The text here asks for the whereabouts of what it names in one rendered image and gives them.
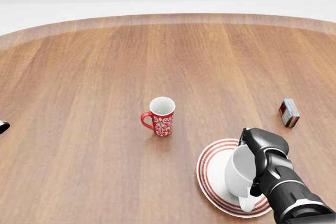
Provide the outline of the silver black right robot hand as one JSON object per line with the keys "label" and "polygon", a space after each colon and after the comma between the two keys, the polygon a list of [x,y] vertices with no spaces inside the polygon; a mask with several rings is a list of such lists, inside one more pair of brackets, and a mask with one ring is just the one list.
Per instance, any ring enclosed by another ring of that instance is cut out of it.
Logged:
{"label": "silver black right robot hand", "polygon": [[263,194],[269,197],[280,183],[303,183],[287,157],[289,145],[280,135],[246,127],[241,133],[239,145],[247,145],[253,154],[256,172],[250,188],[252,196]]}

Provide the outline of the small printed food box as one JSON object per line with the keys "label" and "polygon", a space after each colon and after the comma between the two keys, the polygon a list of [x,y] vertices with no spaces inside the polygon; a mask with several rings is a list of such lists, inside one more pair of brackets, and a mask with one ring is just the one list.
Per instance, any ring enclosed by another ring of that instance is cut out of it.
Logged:
{"label": "small printed food box", "polygon": [[284,99],[279,108],[280,117],[285,127],[294,127],[300,119],[299,111],[293,99]]}

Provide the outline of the red mug with white pattern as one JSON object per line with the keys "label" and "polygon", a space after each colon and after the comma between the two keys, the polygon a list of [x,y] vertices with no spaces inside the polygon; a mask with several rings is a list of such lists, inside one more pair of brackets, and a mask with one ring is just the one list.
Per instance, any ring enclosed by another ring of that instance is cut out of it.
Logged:
{"label": "red mug with white pattern", "polygon": [[[141,115],[142,124],[153,130],[153,132],[160,136],[166,137],[172,133],[173,119],[175,111],[175,103],[168,97],[157,97],[150,102],[149,112],[145,112]],[[152,125],[145,123],[146,117],[152,119]]]}

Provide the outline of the white plate with red rings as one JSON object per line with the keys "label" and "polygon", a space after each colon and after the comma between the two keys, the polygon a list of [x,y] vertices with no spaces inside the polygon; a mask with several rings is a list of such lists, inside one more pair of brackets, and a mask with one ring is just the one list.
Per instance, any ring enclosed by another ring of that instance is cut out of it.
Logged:
{"label": "white plate with red rings", "polygon": [[246,213],[225,185],[225,166],[238,142],[235,138],[224,138],[205,147],[196,165],[197,180],[203,194],[219,210],[239,218],[260,217],[271,211],[264,195],[257,197],[252,212]]}

